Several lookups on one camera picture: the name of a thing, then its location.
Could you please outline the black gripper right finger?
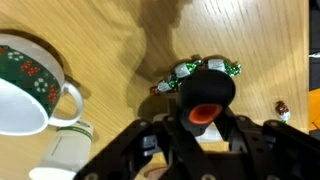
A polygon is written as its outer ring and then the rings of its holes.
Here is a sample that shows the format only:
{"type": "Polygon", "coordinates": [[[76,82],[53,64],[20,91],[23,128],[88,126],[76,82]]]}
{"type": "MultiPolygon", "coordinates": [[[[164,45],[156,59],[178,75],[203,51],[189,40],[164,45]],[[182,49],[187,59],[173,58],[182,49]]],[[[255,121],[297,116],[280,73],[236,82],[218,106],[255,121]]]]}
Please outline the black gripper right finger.
{"type": "Polygon", "coordinates": [[[213,156],[223,180],[320,180],[320,141],[277,120],[227,109],[214,120],[229,150],[213,156]]]}

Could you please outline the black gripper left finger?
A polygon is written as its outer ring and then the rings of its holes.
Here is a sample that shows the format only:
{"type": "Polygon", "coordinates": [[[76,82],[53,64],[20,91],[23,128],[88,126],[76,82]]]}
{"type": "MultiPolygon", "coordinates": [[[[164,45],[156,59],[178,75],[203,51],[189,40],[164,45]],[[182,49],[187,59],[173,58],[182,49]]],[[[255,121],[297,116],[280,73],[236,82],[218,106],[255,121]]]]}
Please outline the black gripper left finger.
{"type": "Polygon", "coordinates": [[[169,115],[150,122],[133,121],[81,170],[73,180],[133,180],[154,154],[162,153],[168,169],[161,180],[199,180],[200,147],[182,121],[185,109],[169,101],[169,115]]]}

